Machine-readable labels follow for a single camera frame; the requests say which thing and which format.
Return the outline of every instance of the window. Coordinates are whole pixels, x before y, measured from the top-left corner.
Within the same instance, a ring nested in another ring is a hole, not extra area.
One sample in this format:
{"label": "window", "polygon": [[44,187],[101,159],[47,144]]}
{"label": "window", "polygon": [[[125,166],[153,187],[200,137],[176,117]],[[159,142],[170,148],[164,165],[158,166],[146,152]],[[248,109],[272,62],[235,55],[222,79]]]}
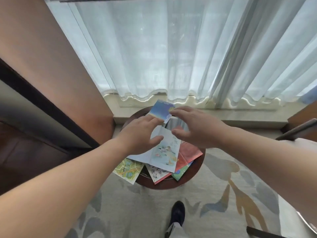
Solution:
{"label": "window", "polygon": [[317,85],[317,0],[47,4],[102,95],[277,108]]}

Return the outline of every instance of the forearm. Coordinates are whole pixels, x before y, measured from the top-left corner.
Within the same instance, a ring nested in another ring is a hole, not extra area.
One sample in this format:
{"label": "forearm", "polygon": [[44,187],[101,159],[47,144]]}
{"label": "forearm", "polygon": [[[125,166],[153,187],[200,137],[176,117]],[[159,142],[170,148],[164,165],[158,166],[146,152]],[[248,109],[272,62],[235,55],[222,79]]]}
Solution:
{"label": "forearm", "polygon": [[221,149],[257,174],[316,224],[317,153],[232,128]]}
{"label": "forearm", "polygon": [[0,233],[3,237],[64,237],[127,155],[117,140],[110,140],[0,196]]}

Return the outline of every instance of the round side table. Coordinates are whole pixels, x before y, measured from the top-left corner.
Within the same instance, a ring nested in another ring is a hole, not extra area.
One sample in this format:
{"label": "round side table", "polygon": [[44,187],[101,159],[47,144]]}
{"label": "round side table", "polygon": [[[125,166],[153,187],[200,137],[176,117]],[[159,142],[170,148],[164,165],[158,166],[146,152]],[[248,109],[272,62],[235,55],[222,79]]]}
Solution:
{"label": "round side table", "polygon": [[[147,113],[151,110],[152,106],[141,109],[140,111],[133,114],[123,125],[122,128],[127,126],[132,120],[137,119],[141,116],[147,115]],[[172,189],[176,188],[178,186],[181,186],[185,184],[187,181],[192,179],[192,177],[195,176],[195,174],[199,171],[201,165],[203,164],[206,149],[200,149],[203,153],[201,156],[199,156],[197,159],[193,161],[191,166],[186,170],[184,175],[180,178],[179,181],[176,181],[172,176],[167,177],[166,179],[162,180],[158,184],[154,184],[153,180],[150,177],[150,174],[147,170],[147,168],[144,166],[139,177],[137,178],[136,182],[142,186],[145,186],[149,189]]]}

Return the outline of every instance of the gray pants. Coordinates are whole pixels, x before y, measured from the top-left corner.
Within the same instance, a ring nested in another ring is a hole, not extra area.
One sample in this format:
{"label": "gray pants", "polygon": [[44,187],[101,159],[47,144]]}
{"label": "gray pants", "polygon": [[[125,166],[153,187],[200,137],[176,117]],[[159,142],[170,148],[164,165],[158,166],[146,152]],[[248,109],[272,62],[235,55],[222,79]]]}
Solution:
{"label": "gray pants", "polygon": [[178,222],[174,222],[171,226],[167,229],[165,238],[189,238],[186,235],[184,229],[180,226]]}

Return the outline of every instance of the black shoe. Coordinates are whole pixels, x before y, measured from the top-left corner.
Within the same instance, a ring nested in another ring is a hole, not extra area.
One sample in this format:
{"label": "black shoe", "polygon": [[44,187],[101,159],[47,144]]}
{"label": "black shoe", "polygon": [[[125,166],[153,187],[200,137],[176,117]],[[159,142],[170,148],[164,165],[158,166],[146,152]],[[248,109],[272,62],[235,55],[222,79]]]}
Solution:
{"label": "black shoe", "polygon": [[183,225],[185,220],[185,206],[183,202],[176,201],[172,208],[171,220],[169,226],[174,222],[178,222],[180,226]]}

